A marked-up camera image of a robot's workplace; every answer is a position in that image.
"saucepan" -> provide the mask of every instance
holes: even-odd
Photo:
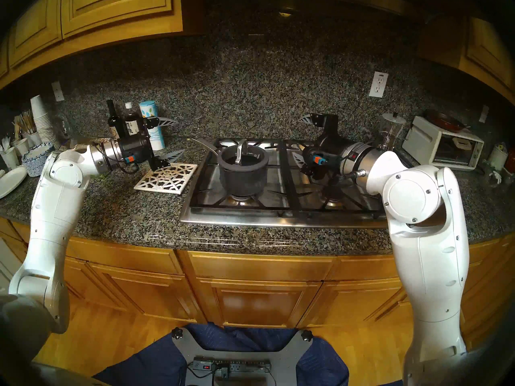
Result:
[[[259,194],[268,177],[268,152],[260,147],[247,144],[247,140],[238,140],[238,145],[216,148],[203,138],[190,138],[215,155],[220,167],[220,182],[230,195],[246,197]]]

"granite countertop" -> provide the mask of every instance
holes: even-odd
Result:
[[[165,152],[186,149],[182,163],[202,161],[206,151],[184,138],[167,141]],[[250,254],[342,255],[391,253],[383,229],[292,229],[190,225],[179,222],[182,195],[134,190],[149,170],[134,175],[119,170],[91,179],[74,235],[140,246]],[[456,172],[469,242],[515,231],[515,187],[501,194],[486,186],[478,172]],[[0,216],[28,224],[38,178],[27,177],[0,200]]]

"pan handle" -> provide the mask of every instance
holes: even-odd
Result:
[[[190,137],[190,138],[187,138],[187,141],[195,141],[195,142],[198,142],[199,144],[202,144],[204,145],[206,148],[208,148],[211,152],[213,152],[215,155],[219,155],[220,154],[220,151],[218,149],[216,149],[216,147],[210,143],[210,142],[207,142],[205,139],[203,138],[200,138],[200,137]]]

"wall outlet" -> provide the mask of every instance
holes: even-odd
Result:
[[[388,73],[374,72],[374,78],[368,96],[382,98],[385,92],[386,80],[388,80]]]
[[[64,101],[63,90],[61,89],[61,83],[59,81],[54,81],[52,83],[52,89],[56,97],[56,102]]]

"gas stovetop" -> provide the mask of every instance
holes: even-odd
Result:
[[[268,180],[258,195],[241,198],[223,189],[215,154],[209,152],[197,170],[184,202],[180,220],[212,225],[266,227],[345,228],[384,224],[381,197],[368,195],[352,180],[342,187],[328,186],[329,176],[313,180],[301,173],[302,151],[313,141],[248,139],[249,145],[270,155]],[[236,145],[234,139],[218,139],[215,146]]]

